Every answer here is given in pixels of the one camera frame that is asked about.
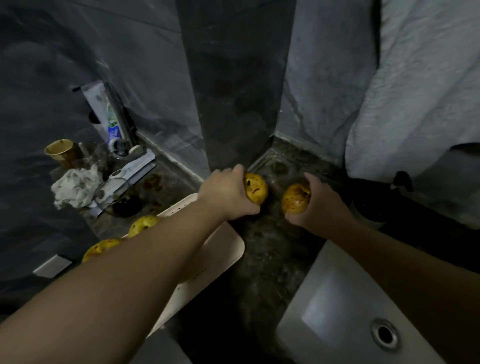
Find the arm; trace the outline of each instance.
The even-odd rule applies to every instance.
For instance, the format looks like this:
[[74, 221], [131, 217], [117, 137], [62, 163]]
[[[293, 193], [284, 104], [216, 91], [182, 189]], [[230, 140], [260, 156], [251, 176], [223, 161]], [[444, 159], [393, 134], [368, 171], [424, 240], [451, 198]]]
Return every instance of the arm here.
[[477, 362], [480, 275], [361, 225], [330, 186], [305, 177], [310, 205], [287, 219], [352, 256], [447, 362]]
[[260, 211], [243, 174], [213, 172], [197, 201], [49, 285], [0, 326], [0, 362], [128, 363], [208, 236]]

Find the paper cup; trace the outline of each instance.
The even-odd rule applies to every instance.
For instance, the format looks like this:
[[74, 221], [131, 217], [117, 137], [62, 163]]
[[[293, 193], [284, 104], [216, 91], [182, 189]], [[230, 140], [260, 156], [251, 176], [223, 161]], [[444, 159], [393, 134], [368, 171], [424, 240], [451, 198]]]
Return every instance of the paper cup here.
[[72, 162], [77, 159], [77, 153], [71, 140], [57, 140], [45, 148], [45, 153], [60, 162], [65, 168], [74, 168]]

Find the hand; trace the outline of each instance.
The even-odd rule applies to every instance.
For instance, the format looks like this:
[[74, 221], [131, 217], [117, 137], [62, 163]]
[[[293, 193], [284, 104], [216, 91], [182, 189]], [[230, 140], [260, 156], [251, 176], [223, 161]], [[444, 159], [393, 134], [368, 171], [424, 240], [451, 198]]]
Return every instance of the hand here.
[[245, 168], [241, 164], [223, 172], [213, 171], [200, 187], [198, 200], [209, 204], [225, 221], [258, 214], [260, 206], [250, 201], [245, 194], [244, 174]]
[[333, 241], [349, 227], [358, 224], [347, 205], [328, 184], [310, 173], [305, 173], [305, 178], [312, 190], [310, 203], [301, 214], [287, 214], [288, 221]]

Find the yellow fruit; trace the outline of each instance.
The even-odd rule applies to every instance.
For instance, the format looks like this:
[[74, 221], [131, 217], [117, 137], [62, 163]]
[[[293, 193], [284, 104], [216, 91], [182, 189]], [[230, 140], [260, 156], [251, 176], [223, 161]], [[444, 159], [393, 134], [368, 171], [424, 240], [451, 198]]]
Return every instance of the yellow fruit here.
[[135, 221], [132, 226], [130, 226], [130, 230], [128, 230], [128, 237], [132, 238], [135, 235], [139, 234], [145, 229], [151, 228], [156, 223], [158, 223], [160, 219], [156, 216], [147, 215], [139, 218]]
[[88, 259], [90, 259], [93, 256], [100, 255], [107, 250], [113, 248], [114, 246], [120, 244], [120, 240], [117, 239], [106, 239], [102, 240], [101, 242], [95, 244], [94, 246], [90, 247], [90, 249], [87, 250], [85, 253], [82, 263], [85, 263]]
[[310, 202], [312, 192], [309, 186], [301, 183], [291, 185], [283, 194], [282, 211], [284, 214], [300, 214], [305, 211]]
[[255, 204], [261, 205], [268, 196], [267, 183], [258, 174], [246, 173], [243, 185], [248, 199]]

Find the crumpled cloth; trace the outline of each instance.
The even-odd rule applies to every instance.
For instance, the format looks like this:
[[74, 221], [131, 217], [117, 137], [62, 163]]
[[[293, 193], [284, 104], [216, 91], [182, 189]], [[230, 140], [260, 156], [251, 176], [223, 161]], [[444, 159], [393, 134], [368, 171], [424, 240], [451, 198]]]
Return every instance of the crumpled cloth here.
[[102, 176], [94, 164], [90, 170], [68, 170], [51, 190], [55, 194], [53, 203], [57, 209], [67, 204], [75, 208], [84, 207], [92, 202], [95, 190], [102, 183]]

